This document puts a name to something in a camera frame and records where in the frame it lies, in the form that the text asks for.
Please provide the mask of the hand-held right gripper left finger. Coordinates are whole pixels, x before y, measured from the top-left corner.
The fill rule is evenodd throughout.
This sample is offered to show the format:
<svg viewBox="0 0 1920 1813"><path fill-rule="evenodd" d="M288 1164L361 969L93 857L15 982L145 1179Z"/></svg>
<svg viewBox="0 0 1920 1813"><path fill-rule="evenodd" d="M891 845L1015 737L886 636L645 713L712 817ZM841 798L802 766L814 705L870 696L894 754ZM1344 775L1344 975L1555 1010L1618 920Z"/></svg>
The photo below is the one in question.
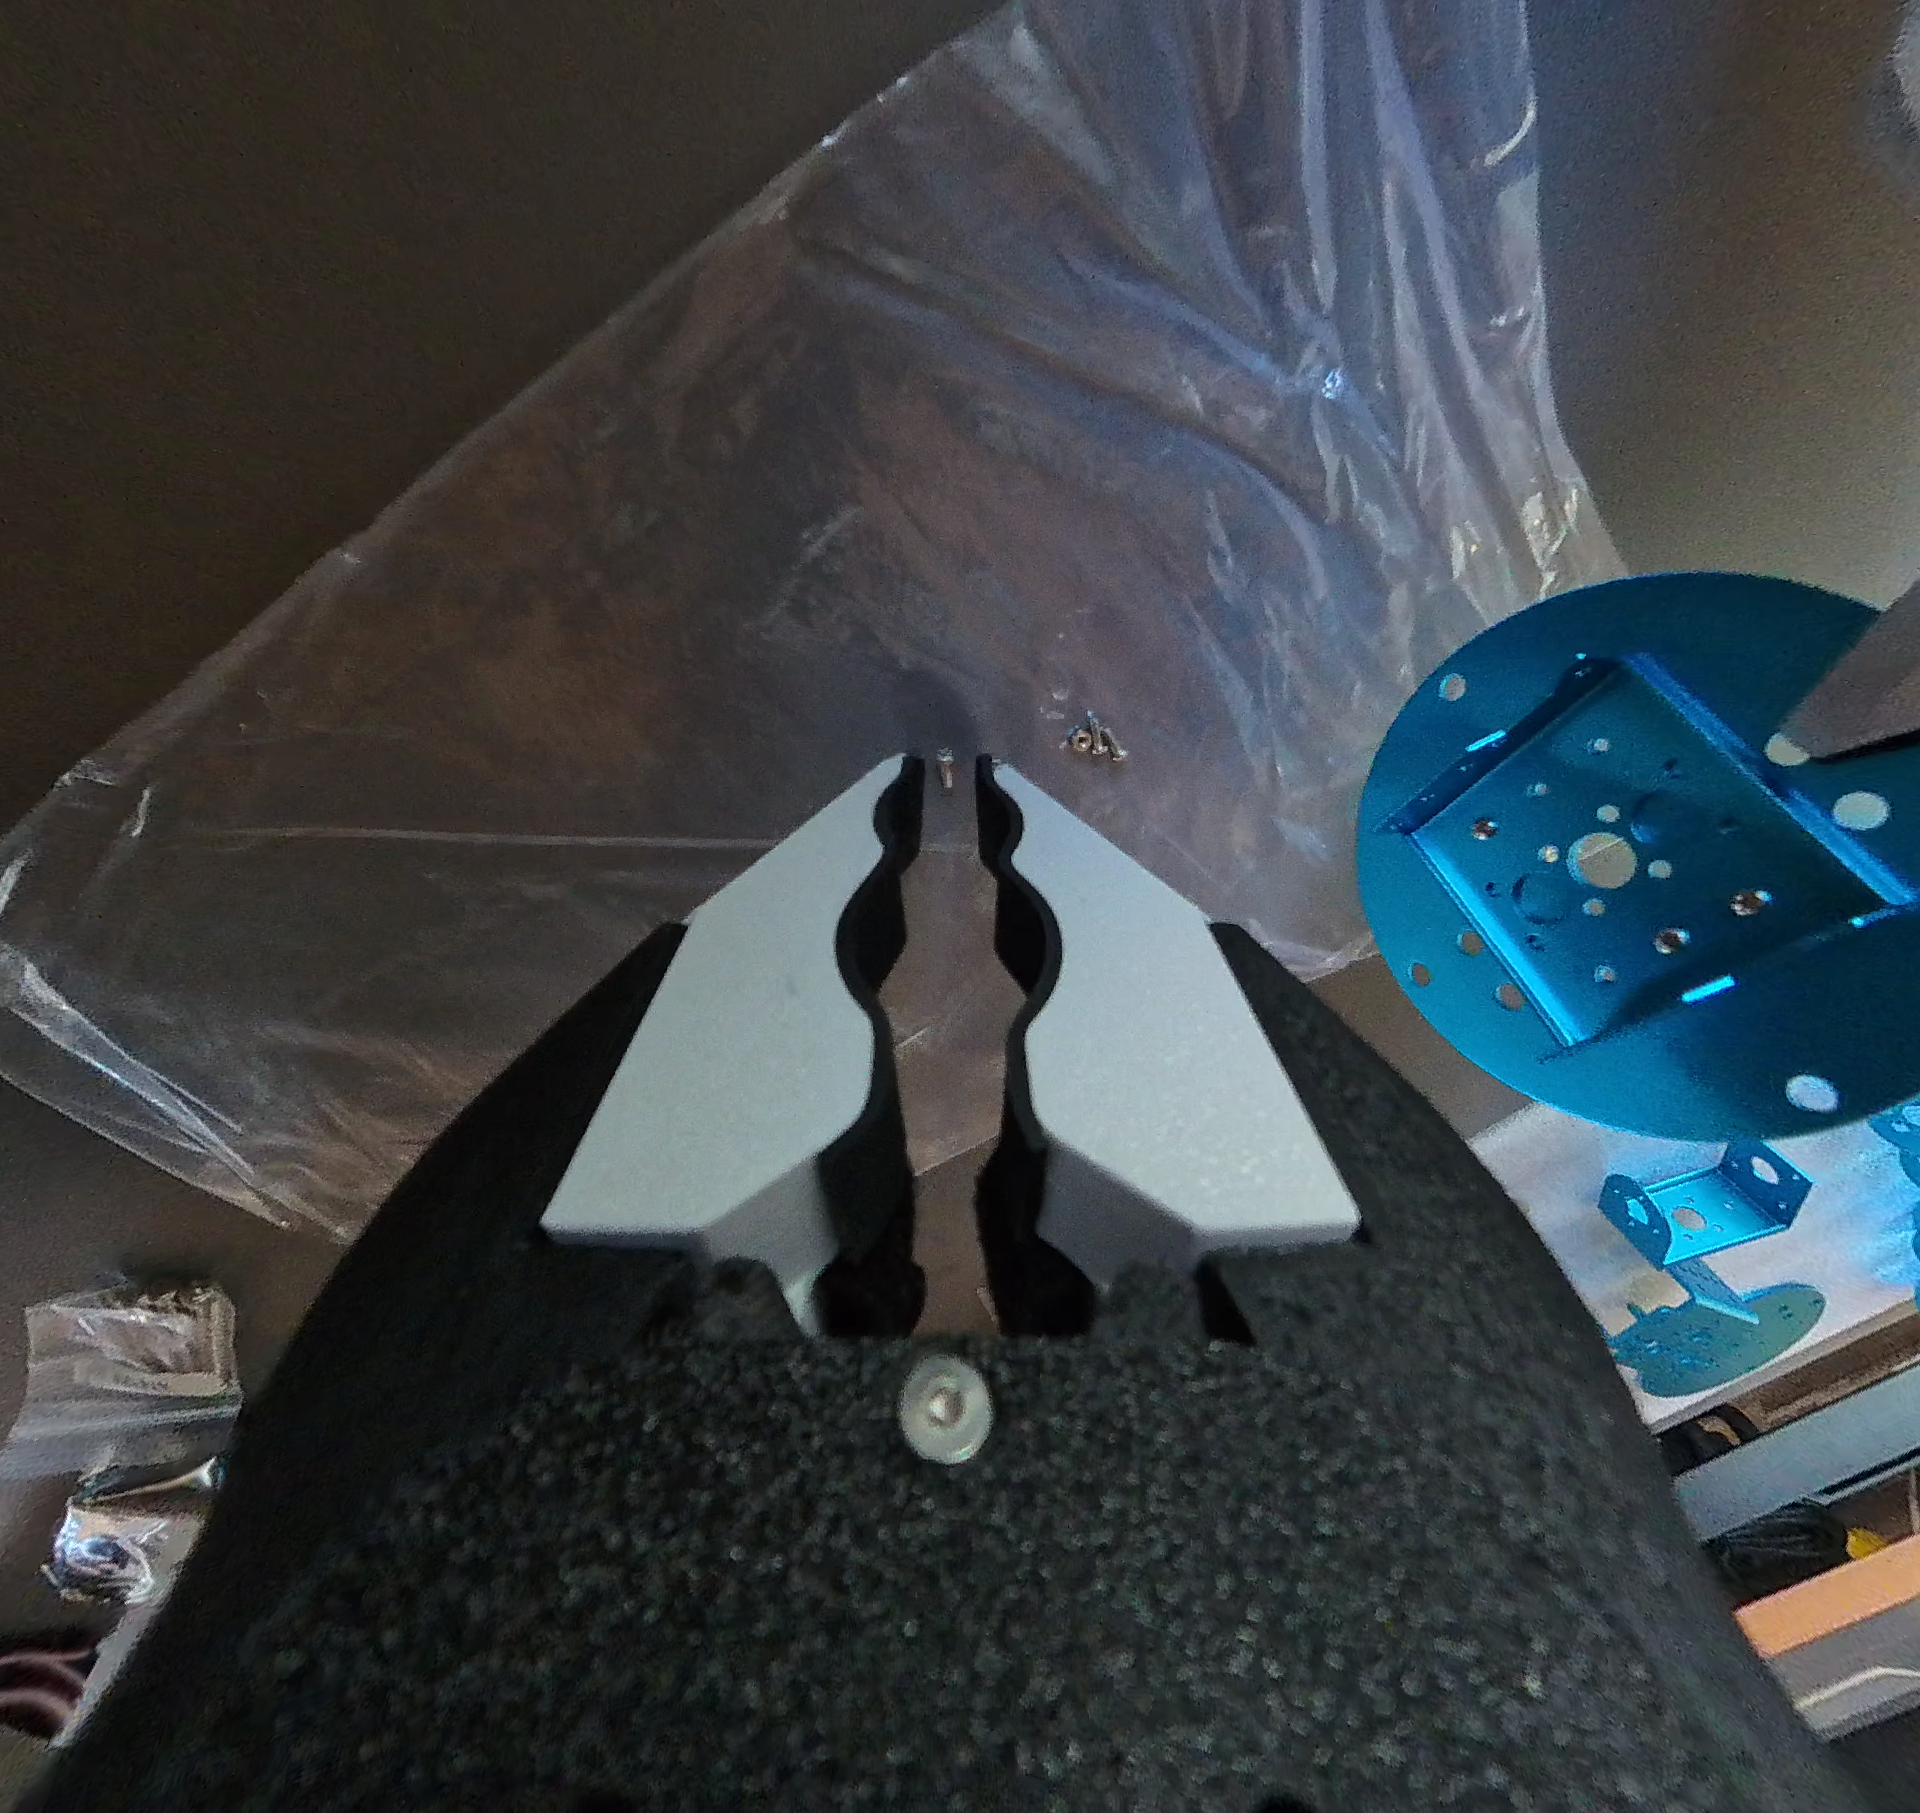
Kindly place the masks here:
<svg viewBox="0 0 1920 1813"><path fill-rule="evenodd" d="M550 1240L756 1261L821 1328L819 1279L913 1197L877 989L922 817L922 757L888 756L689 913L545 1204Z"/></svg>

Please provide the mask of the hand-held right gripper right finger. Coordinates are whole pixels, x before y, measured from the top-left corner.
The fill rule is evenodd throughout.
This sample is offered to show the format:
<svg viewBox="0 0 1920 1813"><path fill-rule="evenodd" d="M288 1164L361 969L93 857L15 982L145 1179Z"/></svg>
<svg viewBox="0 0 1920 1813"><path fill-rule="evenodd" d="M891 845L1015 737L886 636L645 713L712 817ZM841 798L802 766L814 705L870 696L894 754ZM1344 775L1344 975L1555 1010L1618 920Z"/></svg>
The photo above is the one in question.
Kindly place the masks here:
<svg viewBox="0 0 1920 1813"><path fill-rule="evenodd" d="M1133 1268L1349 1240L1358 1200L1223 927L992 756L976 805L1022 992L976 1186L995 1313L1095 1315Z"/></svg>

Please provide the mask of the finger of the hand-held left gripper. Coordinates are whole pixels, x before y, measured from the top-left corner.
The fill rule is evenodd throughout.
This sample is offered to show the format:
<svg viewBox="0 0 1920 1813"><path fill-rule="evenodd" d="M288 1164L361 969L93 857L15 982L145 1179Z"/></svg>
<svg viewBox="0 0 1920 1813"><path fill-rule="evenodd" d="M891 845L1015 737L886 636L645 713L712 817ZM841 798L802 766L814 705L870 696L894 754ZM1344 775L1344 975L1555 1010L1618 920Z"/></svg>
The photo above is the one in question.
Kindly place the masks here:
<svg viewBox="0 0 1920 1813"><path fill-rule="evenodd" d="M1880 611L1779 723L1817 760L1906 747L1917 738L1917 594Z"/></svg>

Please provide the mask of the blue metal servo bracket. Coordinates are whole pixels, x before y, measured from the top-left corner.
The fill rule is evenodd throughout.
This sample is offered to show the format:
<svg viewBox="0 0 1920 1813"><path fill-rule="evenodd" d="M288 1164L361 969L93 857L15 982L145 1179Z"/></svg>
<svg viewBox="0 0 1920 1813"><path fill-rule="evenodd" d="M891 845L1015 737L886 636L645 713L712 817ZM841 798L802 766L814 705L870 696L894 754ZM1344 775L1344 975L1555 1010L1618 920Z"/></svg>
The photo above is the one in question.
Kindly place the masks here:
<svg viewBox="0 0 1920 1813"><path fill-rule="evenodd" d="M1644 656L1580 656L1379 824L1553 1052L1914 911L1908 855L1867 837Z"/></svg>

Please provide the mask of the blue round metal plate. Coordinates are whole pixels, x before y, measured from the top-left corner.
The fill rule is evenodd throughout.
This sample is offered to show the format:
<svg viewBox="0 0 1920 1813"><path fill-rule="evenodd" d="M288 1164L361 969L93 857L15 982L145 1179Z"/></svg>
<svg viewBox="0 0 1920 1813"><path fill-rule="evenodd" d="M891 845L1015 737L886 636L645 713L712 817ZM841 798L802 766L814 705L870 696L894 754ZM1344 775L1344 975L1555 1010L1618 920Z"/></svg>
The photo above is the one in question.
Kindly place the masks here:
<svg viewBox="0 0 1920 1813"><path fill-rule="evenodd" d="M1614 1129L1714 1140L1787 1137L1862 1121L1916 1097L1916 744L1817 760L1779 723L1877 613L1810 585L1735 572L1642 573L1555 594L1463 642L1403 702L1358 803L1358 896L1380 958L1422 1017L1525 1098ZM1719 976L1703 995L1568 1052L1548 1050L1500 965L1379 824L1428 775L1534 707L1580 657L1650 657L1741 744L1834 802L1871 847L1906 854L1916 908L1801 954Z"/></svg>

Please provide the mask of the clear plastic bag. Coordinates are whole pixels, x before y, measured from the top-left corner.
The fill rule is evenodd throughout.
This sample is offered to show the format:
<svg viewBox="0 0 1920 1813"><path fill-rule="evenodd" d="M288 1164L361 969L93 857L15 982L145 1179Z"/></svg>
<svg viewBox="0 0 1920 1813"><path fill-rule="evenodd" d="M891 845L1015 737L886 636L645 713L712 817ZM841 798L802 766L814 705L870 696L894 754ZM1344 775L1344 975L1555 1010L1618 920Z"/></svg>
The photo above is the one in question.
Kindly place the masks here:
<svg viewBox="0 0 1920 1813"><path fill-rule="evenodd" d="M1534 110L1525 0L1008 2L6 833L4 1079L348 1240L644 935L938 747L1363 958L1388 723L1619 569Z"/></svg>

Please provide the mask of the grey desk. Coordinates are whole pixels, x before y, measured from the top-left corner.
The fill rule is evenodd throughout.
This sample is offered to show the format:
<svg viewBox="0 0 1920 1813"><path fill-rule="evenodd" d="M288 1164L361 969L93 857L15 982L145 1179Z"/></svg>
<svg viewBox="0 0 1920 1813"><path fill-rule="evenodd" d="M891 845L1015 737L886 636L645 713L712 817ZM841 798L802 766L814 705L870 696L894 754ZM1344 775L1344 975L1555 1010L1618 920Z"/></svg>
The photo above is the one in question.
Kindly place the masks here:
<svg viewBox="0 0 1920 1813"><path fill-rule="evenodd" d="M4 0L4 837L1011 0ZM1906 0L1525 0L1555 416L1642 564L1894 589Z"/></svg>

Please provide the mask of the dark parts bag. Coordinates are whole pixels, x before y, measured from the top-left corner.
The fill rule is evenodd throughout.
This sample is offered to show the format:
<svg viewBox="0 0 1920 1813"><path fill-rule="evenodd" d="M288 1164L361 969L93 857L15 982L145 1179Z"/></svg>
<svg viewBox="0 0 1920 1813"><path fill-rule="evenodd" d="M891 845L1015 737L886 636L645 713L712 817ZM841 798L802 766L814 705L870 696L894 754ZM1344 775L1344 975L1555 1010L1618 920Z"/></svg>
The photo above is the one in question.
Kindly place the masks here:
<svg viewBox="0 0 1920 1813"><path fill-rule="evenodd" d="M4 1493L56 1493L30 1530L72 1605L142 1608L172 1585L225 1476L244 1403L237 1310L210 1279L138 1282L28 1307Z"/></svg>

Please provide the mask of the orange white cardboard box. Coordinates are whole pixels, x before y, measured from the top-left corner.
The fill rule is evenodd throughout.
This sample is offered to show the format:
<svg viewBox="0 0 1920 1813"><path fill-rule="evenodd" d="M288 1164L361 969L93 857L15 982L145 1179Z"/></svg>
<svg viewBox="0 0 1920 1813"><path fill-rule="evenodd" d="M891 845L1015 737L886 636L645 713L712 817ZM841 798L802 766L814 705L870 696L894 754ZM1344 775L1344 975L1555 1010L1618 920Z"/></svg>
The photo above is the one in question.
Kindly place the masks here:
<svg viewBox="0 0 1920 1813"><path fill-rule="evenodd" d="M1889 1541L1741 1602L1736 1616L1825 1737L1916 1708L1916 1107L1785 1147L1790 1224L1736 1247L1634 1249L1609 1178L1697 1224L1717 1153L1525 1107L1475 1137L1599 1320L1649 1429L1717 1421L1732 1446L1674 1472L1692 1532L1732 1544L1795 1505Z"/></svg>

